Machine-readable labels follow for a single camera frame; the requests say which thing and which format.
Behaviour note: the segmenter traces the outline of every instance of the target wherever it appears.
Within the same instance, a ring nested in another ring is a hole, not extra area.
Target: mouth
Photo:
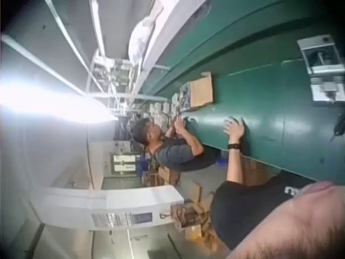
[[[302,190],[299,191],[298,196],[302,196],[305,194],[310,193],[318,193],[327,189],[332,188],[334,185],[331,182],[323,181],[323,182],[316,182],[312,185],[308,185]]]

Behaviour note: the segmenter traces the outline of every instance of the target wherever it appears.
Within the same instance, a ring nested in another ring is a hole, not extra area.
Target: elbow
[[[203,145],[200,145],[199,147],[192,149],[193,156],[201,155],[203,152],[204,152]]]

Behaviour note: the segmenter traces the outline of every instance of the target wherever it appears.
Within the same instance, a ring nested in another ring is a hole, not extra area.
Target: green table
[[[244,155],[311,179],[345,184],[345,137],[330,142],[345,106],[312,101],[303,61],[213,79],[214,103],[184,114],[188,130],[202,143],[226,149],[224,120],[243,117]]]

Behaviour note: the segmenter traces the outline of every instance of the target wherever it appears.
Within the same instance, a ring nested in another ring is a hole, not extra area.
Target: watch
[[[227,145],[228,149],[240,149],[240,144],[228,144]]]

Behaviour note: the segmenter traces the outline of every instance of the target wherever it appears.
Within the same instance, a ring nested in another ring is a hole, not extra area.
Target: white logo on shirt
[[[286,194],[289,194],[291,196],[295,196],[298,193],[298,191],[299,189],[290,186],[286,186],[284,190]]]

